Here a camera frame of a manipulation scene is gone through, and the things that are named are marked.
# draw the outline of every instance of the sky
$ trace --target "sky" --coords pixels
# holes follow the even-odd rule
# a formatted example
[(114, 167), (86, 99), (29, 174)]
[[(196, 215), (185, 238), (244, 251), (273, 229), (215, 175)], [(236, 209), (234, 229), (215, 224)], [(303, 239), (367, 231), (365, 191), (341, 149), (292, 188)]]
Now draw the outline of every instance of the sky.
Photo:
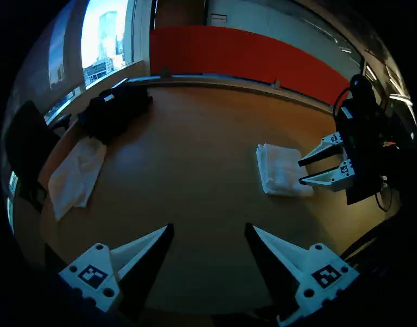
[(49, 45), (49, 80), (51, 84), (58, 82), (57, 70), (63, 64), (64, 34), (74, 4), (74, 0), (69, 2), (60, 11), (54, 23)]
[(121, 40), (125, 29), (126, 5), (128, 0), (90, 0), (87, 6), (81, 34), (81, 61), (83, 68), (96, 62), (98, 57), (99, 17), (107, 11), (116, 11), (116, 34)]

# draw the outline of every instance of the crumpled white cloth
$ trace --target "crumpled white cloth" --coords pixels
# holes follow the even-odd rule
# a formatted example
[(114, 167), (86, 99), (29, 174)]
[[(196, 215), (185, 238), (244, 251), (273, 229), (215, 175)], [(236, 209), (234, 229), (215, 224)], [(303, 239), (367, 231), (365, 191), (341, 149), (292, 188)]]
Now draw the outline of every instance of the crumpled white cloth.
[(57, 221), (72, 207), (86, 207), (106, 152), (107, 147), (96, 138), (85, 137), (54, 171), (48, 190)]
[(299, 178), (307, 176), (297, 149), (287, 149), (271, 144), (257, 147), (258, 169), (263, 190), (267, 194), (306, 197), (314, 194), (313, 188), (301, 185)]

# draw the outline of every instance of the red wall panel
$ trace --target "red wall panel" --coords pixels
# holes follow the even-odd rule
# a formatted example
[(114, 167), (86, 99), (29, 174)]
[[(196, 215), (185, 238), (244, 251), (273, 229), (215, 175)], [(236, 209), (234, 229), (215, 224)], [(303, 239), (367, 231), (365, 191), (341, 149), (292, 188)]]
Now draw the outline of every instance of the red wall panel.
[(328, 104), (349, 86), (333, 68), (292, 45), (239, 29), (159, 28), (150, 33), (150, 70), (159, 75), (212, 73), (273, 83)]

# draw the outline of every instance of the black chair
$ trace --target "black chair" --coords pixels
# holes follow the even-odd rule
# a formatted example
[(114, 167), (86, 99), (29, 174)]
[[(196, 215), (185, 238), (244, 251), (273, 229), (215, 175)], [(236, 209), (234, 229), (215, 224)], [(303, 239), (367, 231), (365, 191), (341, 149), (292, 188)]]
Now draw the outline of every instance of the black chair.
[[(5, 135), (5, 151), (11, 169), (19, 178), (19, 195), (41, 212), (46, 191), (37, 181), (41, 168), (60, 139), (56, 128), (69, 128), (71, 114), (57, 119), (50, 126), (35, 107), (27, 101), (16, 112)], [(39, 190), (43, 199), (39, 200)]]

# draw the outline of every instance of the wooden table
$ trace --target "wooden table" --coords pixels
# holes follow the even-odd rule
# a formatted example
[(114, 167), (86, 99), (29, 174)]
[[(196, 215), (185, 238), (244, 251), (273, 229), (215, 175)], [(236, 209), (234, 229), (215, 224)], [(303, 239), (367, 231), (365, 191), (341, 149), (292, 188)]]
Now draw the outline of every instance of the wooden table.
[[(41, 233), (67, 263), (96, 242), (121, 246), (175, 225), (146, 306), (180, 313), (231, 313), (271, 304), (244, 238), (246, 222), (299, 246), (342, 252), (381, 222), (374, 199), (346, 206), (344, 192), (308, 199), (264, 194), (256, 147), (302, 154), (334, 131), (331, 115), (266, 96), (211, 88), (152, 88), (150, 114), (107, 149), (86, 209), (60, 222), (45, 203)], [(315, 173), (337, 164), (326, 159)]]

